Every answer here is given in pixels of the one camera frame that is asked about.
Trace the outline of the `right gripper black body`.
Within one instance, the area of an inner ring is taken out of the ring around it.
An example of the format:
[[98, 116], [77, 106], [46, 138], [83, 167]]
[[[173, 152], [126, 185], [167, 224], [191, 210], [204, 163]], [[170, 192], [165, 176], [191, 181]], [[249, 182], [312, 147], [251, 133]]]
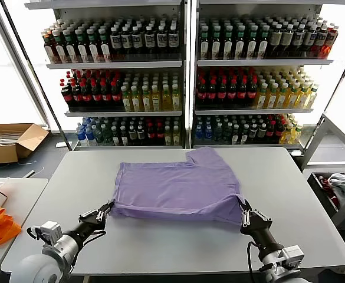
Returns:
[[259, 256], [267, 256], [278, 250], [282, 250], [282, 245], [278, 243], [270, 232], [272, 221], [265, 221], [259, 216], [250, 216], [249, 224], [242, 224], [240, 232], [252, 237], [256, 243]]

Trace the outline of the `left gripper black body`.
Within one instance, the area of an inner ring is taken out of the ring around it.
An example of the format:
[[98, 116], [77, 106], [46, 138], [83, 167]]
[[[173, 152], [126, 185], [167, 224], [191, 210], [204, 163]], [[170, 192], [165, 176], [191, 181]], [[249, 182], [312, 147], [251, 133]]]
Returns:
[[103, 234], [106, 224], [97, 222], [79, 222], [71, 231], [71, 234], [79, 241], [86, 241], [92, 235], [99, 236]]

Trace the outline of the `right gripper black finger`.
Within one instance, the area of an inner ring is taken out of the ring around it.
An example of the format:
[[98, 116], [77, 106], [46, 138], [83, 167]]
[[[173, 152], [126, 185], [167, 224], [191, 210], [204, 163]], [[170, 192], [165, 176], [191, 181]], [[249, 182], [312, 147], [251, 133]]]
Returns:
[[245, 205], [245, 219], [247, 222], [251, 221], [252, 216], [257, 216], [261, 218], [263, 221], [272, 221], [272, 218], [267, 217], [262, 212], [257, 209], [253, 209], [249, 203]]
[[239, 206], [242, 210], [242, 226], [247, 227], [249, 225], [249, 202], [246, 199], [240, 200]]

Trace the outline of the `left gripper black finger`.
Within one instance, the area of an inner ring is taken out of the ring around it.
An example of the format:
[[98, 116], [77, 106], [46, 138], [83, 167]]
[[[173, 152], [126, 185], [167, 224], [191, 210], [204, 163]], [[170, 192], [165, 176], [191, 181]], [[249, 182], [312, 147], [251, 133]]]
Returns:
[[[115, 201], [108, 201], [107, 203], [105, 203], [104, 205], [114, 205]], [[97, 210], [90, 210], [86, 213], [81, 214], [78, 217], [78, 221], [79, 222], [96, 222], [96, 214], [97, 214]]]
[[102, 205], [98, 210], [96, 214], [96, 221], [100, 224], [106, 223], [107, 215], [111, 212], [113, 205]]

